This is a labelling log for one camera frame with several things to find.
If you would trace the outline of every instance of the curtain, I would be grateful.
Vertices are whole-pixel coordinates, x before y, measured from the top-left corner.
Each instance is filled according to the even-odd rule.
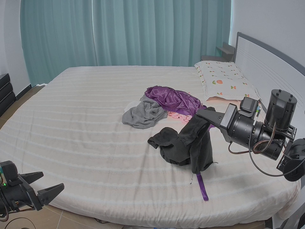
[[[193,66],[229,40],[231,0],[21,0],[32,85],[68,67]]]

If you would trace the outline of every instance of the tile floor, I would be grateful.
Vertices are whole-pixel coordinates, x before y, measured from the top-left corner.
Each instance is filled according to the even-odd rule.
[[[10,108],[0,117],[0,128],[15,113],[15,111],[25,103],[30,97],[36,94],[44,86],[35,86],[29,90],[18,101],[14,102]],[[100,224],[94,218],[77,215],[53,206],[45,206],[40,211],[26,211],[11,214],[8,222],[14,218],[25,217],[30,219],[36,229],[122,229],[123,225],[107,223]],[[0,229],[4,228],[8,222],[0,222]],[[27,227],[34,229],[32,223],[27,219],[17,219],[10,223],[6,229],[21,229]],[[256,221],[248,224],[237,224],[231,227],[213,227],[209,229],[264,229],[264,221]]]

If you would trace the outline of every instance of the purple ribbon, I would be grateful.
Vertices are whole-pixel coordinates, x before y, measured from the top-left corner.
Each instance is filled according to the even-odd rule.
[[[203,183],[203,180],[202,180],[201,173],[199,172],[198,174],[196,174],[196,176],[197,176],[197,180],[198,180],[198,183],[199,183],[199,186],[200,186],[200,190],[201,190],[203,200],[208,201],[209,198],[208,198],[208,195],[207,195],[207,192],[206,192],[206,188],[204,187],[204,183]]]

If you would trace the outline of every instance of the pillow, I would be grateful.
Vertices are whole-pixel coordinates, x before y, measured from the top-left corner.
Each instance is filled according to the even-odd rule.
[[[210,97],[227,100],[243,100],[244,97],[260,99],[255,87],[244,78],[233,62],[200,61],[195,67],[205,91],[205,101]]]

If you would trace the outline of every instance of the bed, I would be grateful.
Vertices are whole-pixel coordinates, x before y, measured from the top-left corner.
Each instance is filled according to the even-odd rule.
[[[217,128],[210,135],[213,160],[218,163],[201,172],[209,196],[204,201],[190,167],[166,163],[159,149],[147,143],[166,126],[179,132],[184,126],[179,120],[163,119],[146,130],[123,125],[126,105],[155,85],[204,99],[195,67],[68,68],[2,127],[0,160],[12,160],[19,173],[43,171],[44,177],[32,184],[35,190],[63,182],[64,191],[51,205],[113,223],[204,228],[289,213],[300,181],[262,175],[247,154],[228,152]],[[229,103],[239,105],[219,98],[202,102],[219,112],[225,112]],[[245,150],[237,144],[231,148]],[[254,159],[265,171],[279,173],[278,161],[262,155]]]

